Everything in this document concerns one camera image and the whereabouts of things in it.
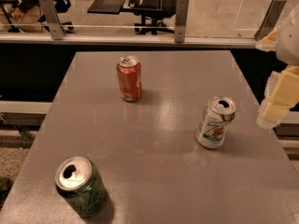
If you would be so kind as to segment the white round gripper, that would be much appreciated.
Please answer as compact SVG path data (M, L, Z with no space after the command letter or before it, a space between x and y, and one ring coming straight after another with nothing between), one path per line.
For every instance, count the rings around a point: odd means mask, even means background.
M279 60L291 64L281 72L273 71L267 79L256 123L260 128L271 129L299 103L299 4L280 27L257 42L256 49L276 51Z

